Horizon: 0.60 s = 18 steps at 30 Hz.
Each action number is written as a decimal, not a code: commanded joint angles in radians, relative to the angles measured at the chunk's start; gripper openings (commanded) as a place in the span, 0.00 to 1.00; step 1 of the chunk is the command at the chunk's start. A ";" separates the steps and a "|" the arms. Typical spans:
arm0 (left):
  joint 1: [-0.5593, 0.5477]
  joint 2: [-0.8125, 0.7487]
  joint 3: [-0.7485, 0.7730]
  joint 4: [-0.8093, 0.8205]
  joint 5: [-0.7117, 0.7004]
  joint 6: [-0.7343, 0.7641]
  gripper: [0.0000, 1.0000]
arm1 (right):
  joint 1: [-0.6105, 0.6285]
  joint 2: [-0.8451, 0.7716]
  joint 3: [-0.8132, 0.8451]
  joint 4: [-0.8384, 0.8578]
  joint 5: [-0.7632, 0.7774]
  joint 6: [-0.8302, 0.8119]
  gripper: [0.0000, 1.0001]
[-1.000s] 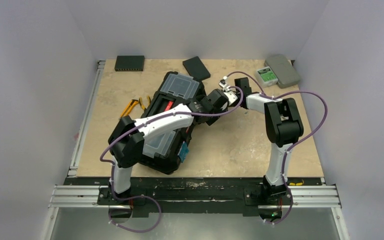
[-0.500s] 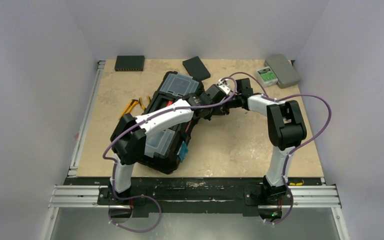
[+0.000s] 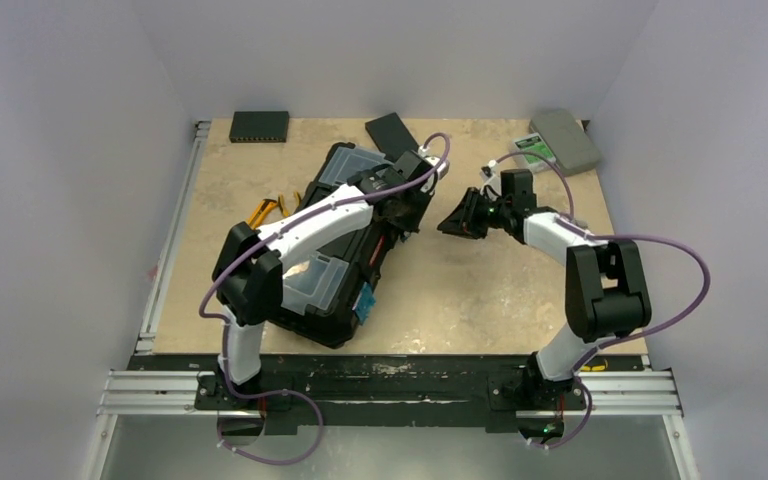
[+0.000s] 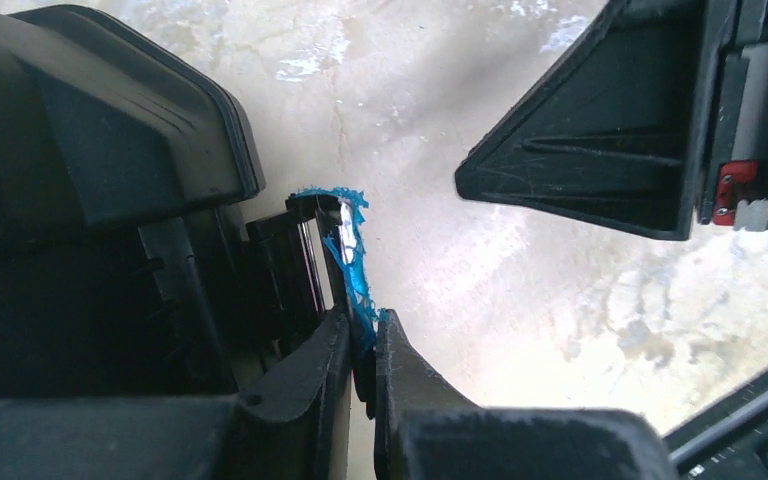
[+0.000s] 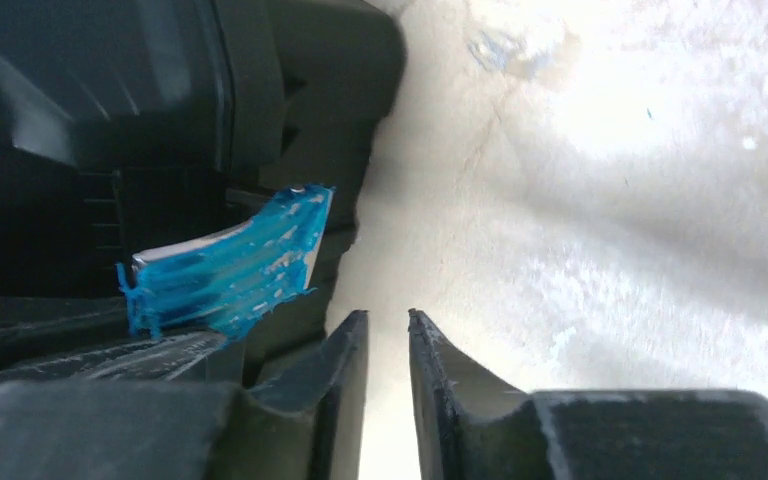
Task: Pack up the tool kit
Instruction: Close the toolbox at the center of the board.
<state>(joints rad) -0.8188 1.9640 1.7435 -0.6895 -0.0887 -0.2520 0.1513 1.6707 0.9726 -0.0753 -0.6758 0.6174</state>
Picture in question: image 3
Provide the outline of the black plastic toolbox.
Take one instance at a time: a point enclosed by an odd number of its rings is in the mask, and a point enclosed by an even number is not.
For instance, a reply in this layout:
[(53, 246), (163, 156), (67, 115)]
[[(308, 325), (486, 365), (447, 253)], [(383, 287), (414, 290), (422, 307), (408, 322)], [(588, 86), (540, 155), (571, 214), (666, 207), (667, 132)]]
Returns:
[[(416, 152), (405, 151), (391, 160), (353, 143), (335, 143), (298, 208), (312, 206), (362, 171), (388, 174), (390, 165), (407, 181), (430, 169)], [(404, 199), (409, 202), (405, 216), (392, 222), (376, 217), (369, 226), (331, 241), (289, 268), (283, 303), (271, 322), (332, 349), (352, 339), (375, 304), (374, 290), (387, 254), (418, 231), (431, 194), (406, 192)]]

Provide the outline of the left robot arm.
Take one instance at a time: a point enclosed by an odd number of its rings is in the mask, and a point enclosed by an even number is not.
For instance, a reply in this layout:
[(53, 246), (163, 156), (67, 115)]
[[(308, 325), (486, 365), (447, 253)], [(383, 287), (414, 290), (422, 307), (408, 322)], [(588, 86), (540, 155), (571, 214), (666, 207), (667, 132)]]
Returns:
[(325, 198), (281, 221), (258, 229), (242, 222), (229, 231), (205, 295), (222, 307), (216, 317), (223, 323), (218, 364), (224, 401), (244, 409), (257, 399), (263, 324), (280, 310), (285, 272), (376, 219), (406, 219), (417, 198), (432, 195), (448, 167), (446, 154), (407, 151), (393, 164), (355, 173)]

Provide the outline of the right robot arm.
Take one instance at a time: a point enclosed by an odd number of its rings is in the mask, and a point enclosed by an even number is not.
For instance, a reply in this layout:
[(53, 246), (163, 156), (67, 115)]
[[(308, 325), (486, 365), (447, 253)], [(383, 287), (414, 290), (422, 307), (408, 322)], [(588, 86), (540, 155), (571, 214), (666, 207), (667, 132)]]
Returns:
[(599, 240), (556, 210), (541, 207), (527, 169), (505, 170), (495, 191), (470, 187), (437, 227), (466, 239), (502, 230), (565, 270), (566, 325), (532, 357), (521, 381), (524, 399), (544, 407), (602, 341), (629, 337), (650, 324), (652, 307), (640, 251), (632, 240)]

